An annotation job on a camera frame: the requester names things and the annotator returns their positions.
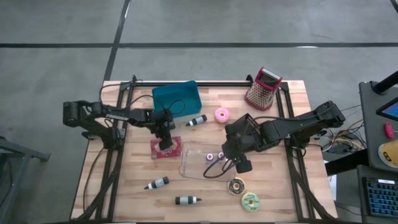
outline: black and white marker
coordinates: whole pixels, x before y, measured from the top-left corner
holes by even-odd
[[[190,205],[190,204],[197,203],[197,202],[200,202],[200,201],[201,201],[200,198],[192,197],[192,196],[176,197],[175,198],[175,204],[176,205]]]
[[[190,120],[190,121],[186,124],[186,126],[194,126],[194,125],[203,123],[203,122],[205,122],[205,121],[207,121],[207,117],[206,117],[206,115],[204,114],[204,115],[202,115],[202,116],[200,116],[200,117],[193,118],[192,120]]]
[[[168,177],[163,177],[162,179],[157,179],[152,181],[152,183],[148,184],[148,186],[144,187],[145,190],[152,190],[159,187],[163,187],[165,184],[169,183]]]

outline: teal plastic bin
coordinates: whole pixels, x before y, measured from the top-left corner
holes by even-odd
[[[152,90],[152,96],[155,113],[163,110],[161,105],[169,109],[174,118],[197,114],[201,110],[198,85],[195,81],[156,87]]]

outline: red pad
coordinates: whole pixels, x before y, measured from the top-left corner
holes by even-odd
[[[182,144],[181,137],[172,137],[173,145],[163,151],[159,150],[160,139],[150,140],[150,157],[152,159],[176,157],[181,155]]]
[[[387,138],[389,138],[389,139],[394,138],[394,130],[390,123],[388,123],[388,122],[384,123],[384,132],[385,132]]]

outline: red box grater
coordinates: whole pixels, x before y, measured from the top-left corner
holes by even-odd
[[[272,106],[275,92],[281,81],[282,77],[261,67],[252,87],[246,92],[244,99],[255,109],[265,111]]]

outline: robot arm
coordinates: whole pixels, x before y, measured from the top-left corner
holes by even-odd
[[[235,122],[225,126],[227,140],[222,145],[223,153],[227,159],[235,161],[237,173],[248,172],[252,167],[245,153],[265,151],[289,136],[293,147],[304,148],[312,135],[324,128],[338,128],[344,121],[345,117],[337,106],[328,101],[315,110],[294,118],[275,119],[261,124],[251,118],[248,121],[251,128],[247,128],[247,121]]]
[[[80,126],[87,132],[82,135],[87,139],[98,136],[105,149],[116,149],[119,146],[118,134],[113,128],[107,128],[95,121],[95,118],[110,118],[127,121],[138,128],[147,128],[151,134],[161,138],[160,150],[172,145],[170,130],[175,128],[170,110],[154,113],[153,109],[121,110],[112,106],[103,106],[100,102],[73,101],[63,103],[63,123],[69,127]]]

